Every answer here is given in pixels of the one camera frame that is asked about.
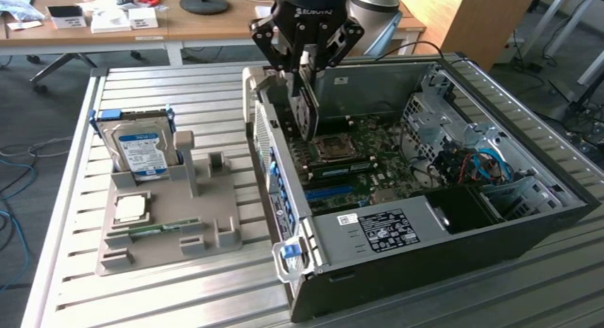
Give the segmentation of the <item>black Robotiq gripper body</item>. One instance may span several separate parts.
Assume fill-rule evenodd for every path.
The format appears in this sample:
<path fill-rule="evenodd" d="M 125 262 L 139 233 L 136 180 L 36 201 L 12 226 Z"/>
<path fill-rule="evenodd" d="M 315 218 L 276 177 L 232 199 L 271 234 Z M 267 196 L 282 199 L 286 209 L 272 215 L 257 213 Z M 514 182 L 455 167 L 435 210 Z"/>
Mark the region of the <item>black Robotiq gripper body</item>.
<path fill-rule="evenodd" d="M 326 42 L 347 20 L 346 0 L 274 0 L 271 19 L 288 42 Z"/>

